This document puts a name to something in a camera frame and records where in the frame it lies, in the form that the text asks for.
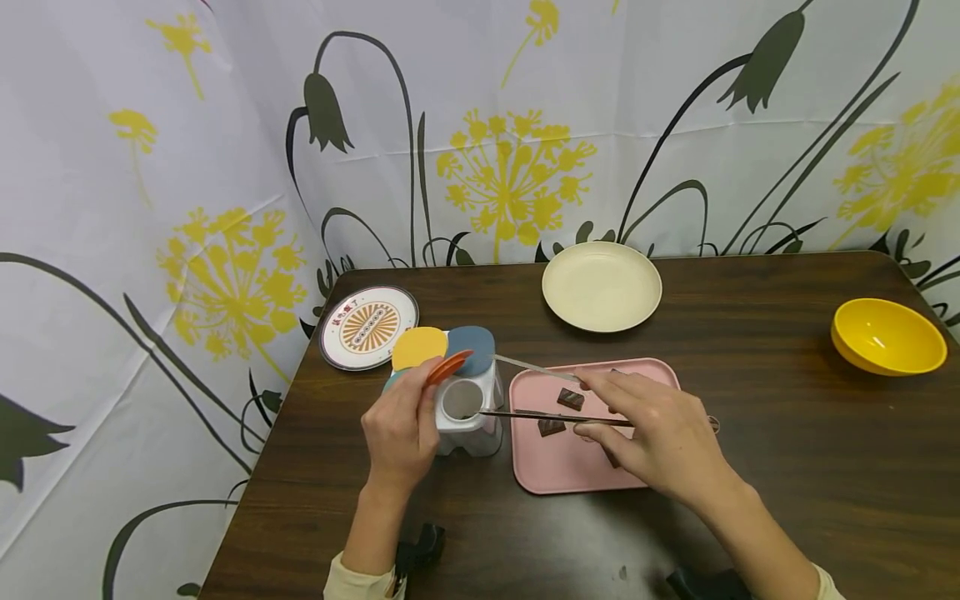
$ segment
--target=black clamp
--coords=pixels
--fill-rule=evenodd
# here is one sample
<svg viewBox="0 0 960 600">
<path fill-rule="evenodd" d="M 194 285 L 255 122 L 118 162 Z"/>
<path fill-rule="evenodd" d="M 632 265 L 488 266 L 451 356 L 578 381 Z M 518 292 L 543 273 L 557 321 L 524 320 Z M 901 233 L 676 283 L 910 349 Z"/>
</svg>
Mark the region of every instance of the black clamp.
<svg viewBox="0 0 960 600">
<path fill-rule="evenodd" d="M 733 569 L 703 577 L 681 566 L 666 578 L 681 600 L 752 600 L 753 595 Z"/>
<path fill-rule="evenodd" d="M 412 571 L 440 559 L 444 552 L 446 530 L 433 523 L 423 523 L 417 543 L 402 541 L 396 545 L 396 580 L 403 581 Z"/>
</svg>

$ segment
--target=orange sunburst design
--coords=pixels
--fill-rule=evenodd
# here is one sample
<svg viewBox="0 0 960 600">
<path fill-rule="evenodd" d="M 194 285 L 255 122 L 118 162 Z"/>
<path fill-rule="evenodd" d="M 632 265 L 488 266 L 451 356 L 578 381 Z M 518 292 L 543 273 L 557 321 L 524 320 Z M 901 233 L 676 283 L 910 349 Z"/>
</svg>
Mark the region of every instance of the orange sunburst design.
<svg viewBox="0 0 960 600">
<path fill-rule="evenodd" d="M 358 306 L 345 320 L 340 339 L 348 350 L 368 354 L 383 348 L 399 328 L 400 315 L 388 302 Z"/>
</svg>

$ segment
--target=hand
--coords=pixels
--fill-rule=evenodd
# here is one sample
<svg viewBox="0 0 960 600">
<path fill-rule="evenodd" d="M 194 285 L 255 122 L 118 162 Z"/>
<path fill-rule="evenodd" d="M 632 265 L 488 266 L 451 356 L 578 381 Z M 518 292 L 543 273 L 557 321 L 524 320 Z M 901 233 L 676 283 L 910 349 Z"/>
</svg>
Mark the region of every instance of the hand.
<svg viewBox="0 0 960 600">
<path fill-rule="evenodd" d="M 635 430 L 632 440 L 598 423 L 578 424 L 573 431 L 599 442 L 651 488 L 701 514 L 724 493 L 746 486 L 723 457 L 700 398 L 640 374 L 575 374 L 581 387 L 593 390 Z"/>
<path fill-rule="evenodd" d="M 367 488 L 381 498 L 405 504 L 430 470 L 440 444 L 437 386 L 423 385 L 441 360 L 432 358 L 401 375 L 360 418 L 370 452 Z"/>
</svg>

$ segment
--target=yellow bowl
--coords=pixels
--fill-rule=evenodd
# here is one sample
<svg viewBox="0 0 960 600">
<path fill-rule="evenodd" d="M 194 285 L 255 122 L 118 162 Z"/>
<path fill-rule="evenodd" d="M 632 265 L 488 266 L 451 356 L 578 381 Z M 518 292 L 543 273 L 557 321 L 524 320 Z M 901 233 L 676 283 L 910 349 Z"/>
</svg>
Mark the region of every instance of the yellow bowl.
<svg viewBox="0 0 960 600">
<path fill-rule="evenodd" d="M 858 298 L 837 308 L 830 340 L 852 365 L 878 375 L 919 375 L 947 360 L 947 342 L 936 325 L 902 304 L 878 298 Z"/>
</svg>

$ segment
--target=orange round lid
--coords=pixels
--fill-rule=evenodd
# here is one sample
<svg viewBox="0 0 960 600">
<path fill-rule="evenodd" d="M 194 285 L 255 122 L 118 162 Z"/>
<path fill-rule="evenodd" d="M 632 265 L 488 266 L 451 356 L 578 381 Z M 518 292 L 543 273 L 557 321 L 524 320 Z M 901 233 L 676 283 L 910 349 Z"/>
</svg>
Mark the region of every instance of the orange round lid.
<svg viewBox="0 0 960 600">
<path fill-rule="evenodd" d="M 433 368 L 433 371 L 426 376 L 426 385 L 437 385 L 452 374 L 456 373 L 461 367 L 464 366 L 464 363 L 467 362 L 467 359 L 473 354 L 473 350 L 461 350 L 456 354 L 447 356 L 443 362 Z"/>
<path fill-rule="evenodd" d="M 417 301 L 406 290 L 369 287 L 329 310 L 320 334 L 320 352 L 326 362 L 344 371 L 379 367 L 390 362 L 400 335 L 419 320 Z"/>
</svg>

